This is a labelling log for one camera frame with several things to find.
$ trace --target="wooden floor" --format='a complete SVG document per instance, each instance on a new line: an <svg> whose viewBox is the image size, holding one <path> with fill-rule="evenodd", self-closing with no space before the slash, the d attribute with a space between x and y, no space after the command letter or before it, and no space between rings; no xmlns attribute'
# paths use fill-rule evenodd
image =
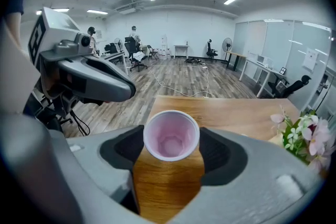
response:
<svg viewBox="0 0 336 224"><path fill-rule="evenodd" d="M153 74L165 86L174 88L188 95L193 95L207 88L207 70L200 65L185 63L185 58L167 60L144 60L148 69L141 69L137 72L134 69L129 72L130 78L135 83L135 96L122 103L104 103L101 106L96 104L78 103L74 112L89 125L91 134L111 131L118 128L145 124L152 109L157 95L180 94L163 88L156 81ZM226 69L221 62L209 63L206 60L209 71L208 92L216 98L256 98L255 83L244 78L244 83L239 81L240 72L233 72ZM196 97L206 96L206 93L199 93ZM67 122L62 126L66 137L81 136L75 122Z"/></svg>

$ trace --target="black cable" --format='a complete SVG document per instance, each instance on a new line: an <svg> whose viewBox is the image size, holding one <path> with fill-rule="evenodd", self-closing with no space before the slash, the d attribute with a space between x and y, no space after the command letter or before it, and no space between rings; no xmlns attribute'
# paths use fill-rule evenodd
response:
<svg viewBox="0 0 336 224"><path fill-rule="evenodd" d="M73 110L70 111L70 115L73 117L74 121L77 123L77 127L78 127L79 131L81 132L81 134L83 136L88 136L91 132L90 127L84 121L82 121L80 118L78 118ZM87 129L89 130L88 133L84 130L84 128L81 126L81 124L78 122L78 120L87 127Z"/></svg>

